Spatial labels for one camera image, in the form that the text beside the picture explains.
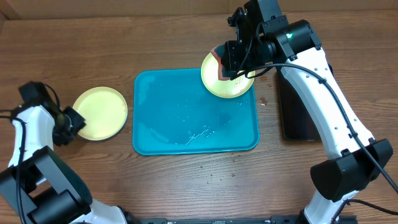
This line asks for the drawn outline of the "red and green sponge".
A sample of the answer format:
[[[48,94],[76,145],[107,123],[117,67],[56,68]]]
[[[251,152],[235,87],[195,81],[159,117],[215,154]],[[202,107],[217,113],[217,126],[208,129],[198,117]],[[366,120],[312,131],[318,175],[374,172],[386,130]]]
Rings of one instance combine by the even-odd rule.
[[[225,70],[224,65],[221,63],[221,59],[225,53],[224,45],[219,45],[219,46],[212,48],[210,53],[216,59],[216,62],[217,62],[218,80],[220,80],[220,81],[230,80],[230,77],[228,76],[228,71]]]

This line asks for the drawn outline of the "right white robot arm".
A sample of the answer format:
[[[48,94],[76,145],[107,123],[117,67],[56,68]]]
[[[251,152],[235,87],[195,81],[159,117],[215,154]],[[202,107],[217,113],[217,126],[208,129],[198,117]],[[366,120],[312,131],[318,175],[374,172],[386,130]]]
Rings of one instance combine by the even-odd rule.
[[[297,92],[325,148],[326,161],[310,169],[316,191],[297,222],[343,223],[344,207],[386,174],[390,142],[375,140],[357,118],[308,21],[290,23],[277,1],[249,1],[227,21],[237,38],[215,51],[219,76],[252,79],[276,68]]]

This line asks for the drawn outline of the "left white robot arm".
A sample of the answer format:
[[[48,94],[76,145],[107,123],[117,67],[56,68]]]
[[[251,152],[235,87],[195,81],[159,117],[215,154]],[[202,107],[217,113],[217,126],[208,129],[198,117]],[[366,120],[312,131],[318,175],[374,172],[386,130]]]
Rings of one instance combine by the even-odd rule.
[[[6,117],[16,130],[14,153],[1,172],[1,196],[22,223],[135,223],[117,206],[93,199],[82,179],[53,150],[85,126],[73,108],[60,108],[42,82],[19,87],[23,104]]]

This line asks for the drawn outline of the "yellow-green plate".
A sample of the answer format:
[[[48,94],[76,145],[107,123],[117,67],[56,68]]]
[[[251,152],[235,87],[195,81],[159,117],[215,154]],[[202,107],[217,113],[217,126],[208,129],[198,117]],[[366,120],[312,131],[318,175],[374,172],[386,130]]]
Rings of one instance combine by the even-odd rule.
[[[73,109],[85,119],[78,135],[90,141],[104,141],[122,130],[128,117],[126,100],[113,88],[99,86],[82,93]]]
[[[254,79],[240,76],[234,80],[218,78],[219,63],[212,53],[209,53],[201,65],[201,79],[206,89],[221,98],[236,98],[247,92]]]

